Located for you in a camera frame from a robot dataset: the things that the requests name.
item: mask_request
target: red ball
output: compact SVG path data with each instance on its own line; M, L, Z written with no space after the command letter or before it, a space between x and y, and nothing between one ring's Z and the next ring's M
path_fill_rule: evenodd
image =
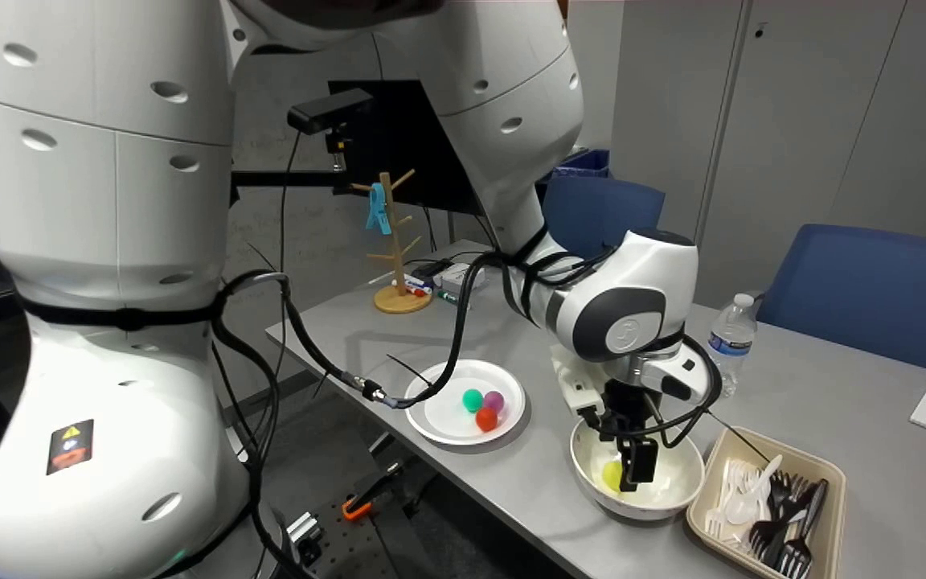
M477 410L477 426L494 432L499 426L499 410L494 409L478 409Z

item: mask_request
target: white bowl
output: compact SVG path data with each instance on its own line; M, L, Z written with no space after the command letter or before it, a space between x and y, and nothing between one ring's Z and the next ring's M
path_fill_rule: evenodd
M585 422L568 435L568 461L582 488L599 506L629 521L665 521L689 508L705 486L705 461L692 437L679 446L659 442L654 483L639 483L632 493L617 493L602 478L602 468L617 464L619 450L615 439L599 439L599 432Z

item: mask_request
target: bottle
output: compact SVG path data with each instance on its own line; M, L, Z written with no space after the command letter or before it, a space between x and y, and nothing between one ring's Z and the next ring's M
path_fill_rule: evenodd
M710 358L719 370L724 395L740 388L740 370L756 343L756 332L756 299L750 293L736 293L710 328Z

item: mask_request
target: blue chair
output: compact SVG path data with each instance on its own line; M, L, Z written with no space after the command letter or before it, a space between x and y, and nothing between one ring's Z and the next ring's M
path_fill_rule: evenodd
M926 236L805 224L757 317L926 365Z
M622 230L654 235L659 211L659 188L580 171L555 171L543 202L548 235L585 259L610 253Z

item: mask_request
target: floor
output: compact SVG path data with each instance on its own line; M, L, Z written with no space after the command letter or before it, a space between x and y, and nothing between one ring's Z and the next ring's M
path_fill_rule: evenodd
M272 60L246 66L246 90L238 95L238 123L260 124L260 130L238 128L238 167L277 171L287 162L289 130L284 128L287 99L284 83L272 81ZM294 167L324 167L327 156L318 140L305 140ZM287 272L299 308L307 308L342 288L381 272L365 253L380 243L362 227L365 202L358 195L331 195L327 188L289 188L287 215L279 215L279 188L243 188L229 215L229 277L277 263L279 224L287 227ZM410 208L422 247L457 236L481 236L481 227L457 215L453 235L442 211L424 215ZM252 299L230 303L230 328L246 336L268 361L277 361L277 343L262 335L277 321L277 293L260 288ZM0 398L17 406L25 372L25 323L0 323ZM262 388L262 379L238 358L225 358L230 382L241 398ZM272 457L268 464L262 494L287 514L336 502L362 478L380 471L365 442L380 435L376 423L352 402L327 388L299 388L284 402L284 422ZM401 478L401 488L381 498L389 508L376 516L381 543L395 553L395 576L566 576L546 561L528 540L511 533L501 521L485 514L471 498L431 468L417 465Z

